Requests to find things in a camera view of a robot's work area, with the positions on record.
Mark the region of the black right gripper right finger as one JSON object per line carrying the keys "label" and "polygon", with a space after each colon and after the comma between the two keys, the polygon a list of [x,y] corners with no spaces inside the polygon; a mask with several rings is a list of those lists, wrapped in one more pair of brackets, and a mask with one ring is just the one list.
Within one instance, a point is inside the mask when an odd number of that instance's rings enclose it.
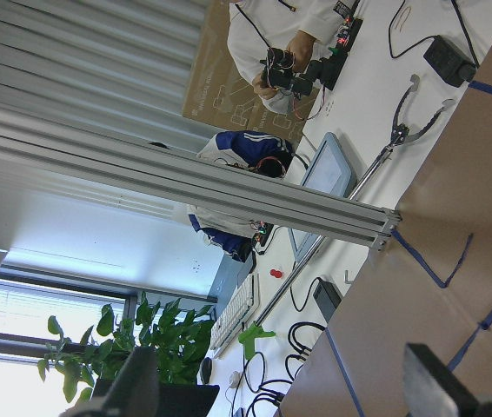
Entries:
{"label": "black right gripper right finger", "polygon": [[477,411],[477,398],[427,345],[407,343],[402,369],[408,416],[473,416]]}

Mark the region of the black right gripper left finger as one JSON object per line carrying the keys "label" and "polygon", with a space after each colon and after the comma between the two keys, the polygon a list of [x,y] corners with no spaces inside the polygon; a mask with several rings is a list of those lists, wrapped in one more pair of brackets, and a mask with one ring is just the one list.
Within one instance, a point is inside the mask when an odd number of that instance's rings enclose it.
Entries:
{"label": "black right gripper left finger", "polygon": [[98,379],[97,416],[155,416],[159,403],[156,350],[135,347],[114,380]]}

